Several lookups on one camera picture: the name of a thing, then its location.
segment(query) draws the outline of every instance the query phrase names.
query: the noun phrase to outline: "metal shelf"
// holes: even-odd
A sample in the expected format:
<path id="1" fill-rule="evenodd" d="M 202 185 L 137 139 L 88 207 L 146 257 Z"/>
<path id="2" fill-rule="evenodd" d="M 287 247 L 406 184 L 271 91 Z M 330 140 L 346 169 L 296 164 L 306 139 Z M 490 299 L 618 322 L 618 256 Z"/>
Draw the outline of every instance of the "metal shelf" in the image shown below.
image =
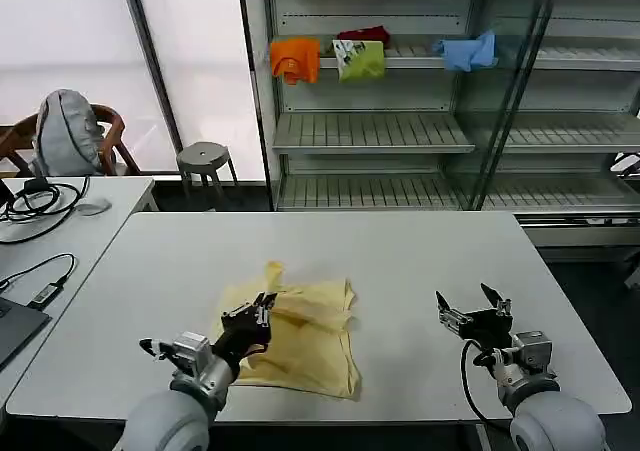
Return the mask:
<path id="1" fill-rule="evenodd" d="M 479 143 L 493 132 L 490 115 L 471 115 L 464 121 Z M 504 152 L 618 153 L 640 151 L 640 120 L 630 114 L 519 113 Z"/>
<path id="2" fill-rule="evenodd" d="M 543 46 L 535 69 L 640 71 L 640 49 Z"/>
<path id="3" fill-rule="evenodd" d="M 279 211 L 458 210 L 455 193 L 438 175 L 290 175 Z"/>
<path id="4" fill-rule="evenodd" d="M 463 185 L 468 192 L 473 179 Z M 618 178 L 600 173 L 497 174 L 483 210 L 522 215 L 640 214 L 640 195 Z"/>
<path id="5" fill-rule="evenodd" d="M 280 154 L 469 153 L 474 146 L 444 113 L 283 113 Z"/>
<path id="6" fill-rule="evenodd" d="M 387 69 L 444 69 L 443 59 L 431 46 L 421 44 L 392 45 L 384 50 Z M 320 68 L 338 69 L 335 56 L 321 56 Z"/>

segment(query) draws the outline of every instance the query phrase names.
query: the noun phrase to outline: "orange cloth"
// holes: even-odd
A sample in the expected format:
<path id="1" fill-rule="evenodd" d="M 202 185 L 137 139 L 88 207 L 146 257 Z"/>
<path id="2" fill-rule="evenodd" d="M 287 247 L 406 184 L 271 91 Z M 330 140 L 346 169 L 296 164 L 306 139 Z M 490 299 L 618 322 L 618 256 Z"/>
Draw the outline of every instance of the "orange cloth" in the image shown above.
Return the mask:
<path id="1" fill-rule="evenodd" d="M 271 71 L 274 76 L 284 75 L 284 82 L 296 84 L 318 81 L 320 68 L 320 41 L 312 38 L 294 38 L 271 43 Z"/>

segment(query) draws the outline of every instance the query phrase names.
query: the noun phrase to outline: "blue towel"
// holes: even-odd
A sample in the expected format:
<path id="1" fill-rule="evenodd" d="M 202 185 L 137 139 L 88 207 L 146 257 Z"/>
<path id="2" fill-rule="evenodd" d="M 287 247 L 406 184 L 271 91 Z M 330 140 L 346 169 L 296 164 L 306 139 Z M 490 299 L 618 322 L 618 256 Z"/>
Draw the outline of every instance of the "blue towel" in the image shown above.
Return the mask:
<path id="1" fill-rule="evenodd" d="M 495 64 L 496 35 L 493 31 L 477 39 L 443 39 L 433 45 L 433 51 L 444 58 L 444 67 L 451 71 L 470 72 L 474 68 Z"/>

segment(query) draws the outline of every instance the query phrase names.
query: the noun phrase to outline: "white desk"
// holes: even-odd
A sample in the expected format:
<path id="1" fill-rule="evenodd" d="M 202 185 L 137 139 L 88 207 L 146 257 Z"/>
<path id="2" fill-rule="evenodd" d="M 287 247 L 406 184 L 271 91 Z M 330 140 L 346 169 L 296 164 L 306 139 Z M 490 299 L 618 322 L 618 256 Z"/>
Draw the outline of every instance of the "white desk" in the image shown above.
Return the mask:
<path id="1" fill-rule="evenodd" d="M 460 384 L 462 341 L 438 322 L 435 290 L 487 307 L 480 282 L 513 299 L 514 331 L 544 330 L 563 389 L 599 413 L 631 409 L 624 389 L 535 248 L 506 213 L 138 214 L 85 282 L 7 405 L 10 414 L 123 420 L 166 389 L 173 367 L 140 338 L 209 332 L 223 288 L 285 263 L 285 280 L 349 277 L 358 402 L 232 388 L 219 421 L 476 420 Z M 506 418 L 484 369 L 480 409 Z"/>
<path id="2" fill-rule="evenodd" d="M 13 192 L 22 189 L 24 181 L 24 179 L 4 180 Z M 50 181 L 69 183 L 81 189 L 83 178 L 50 178 Z M 152 188 L 153 180 L 147 177 L 91 178 L 87 198 L 106 198 L 112 203 L 111 209 L 96 216 L 80 216 L 74 213 L 59 228 L 41 238 L 24 244 L 0 246 L 1 277 L 27 269 L 59 253 L 73 253 L 77 258 L 76 270 L 65 284 L 64 290 L 45 310 L 52 317 L 51 321 L 0 371 L 0 410 L 129 215 L 153 203 Z M 37 229 L 48 227 L 48 225 L 42 226 L 42 223 L 38 226 Z M 33 229 L 35 228 L 31 224 L 0 223 L 0 236 L 2 239 L 15 239 L 34 234 Z M 53 261 L 20 278 L 2 294 L 2 297 L 20 304 L 27 304 L 47 283 L 63 275 L 68 266 L 69 261 L 66 259 Z"/>

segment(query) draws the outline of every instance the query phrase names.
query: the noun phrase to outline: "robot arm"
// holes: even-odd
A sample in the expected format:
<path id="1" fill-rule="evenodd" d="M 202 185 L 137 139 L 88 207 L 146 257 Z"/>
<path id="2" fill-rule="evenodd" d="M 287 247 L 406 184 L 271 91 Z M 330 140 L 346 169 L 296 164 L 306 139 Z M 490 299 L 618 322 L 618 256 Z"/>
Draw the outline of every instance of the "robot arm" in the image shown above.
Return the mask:
<path id="1" fill-rule="evenodd" d="M 519 451 L 602 451 L 602 421 L 588 404 L 560 391 L 549 369 L 552 343 L 543 332 L 511 335 L 511 301 L 482 285 L 491 309 L 461 313 L 436 293 L 440 322 L 480 354 L 473 364 L 496 380 L 498 398 L 513 414 L 509 432 Z"/>
<path id="2" fill-rule="evenodd" d="M 169 390 L 142 401 L 131 413 L 116 449 L 124 451 L 205 451 L 209 427 L 224 408 L 240 361 L 264 353 L 271 341 L 269 311 L 275 294 L 222 315 L 224 332 L 213 344 L 193 333 L 173 343 L 143 339 L 140 346 L 177 368 Z"/>

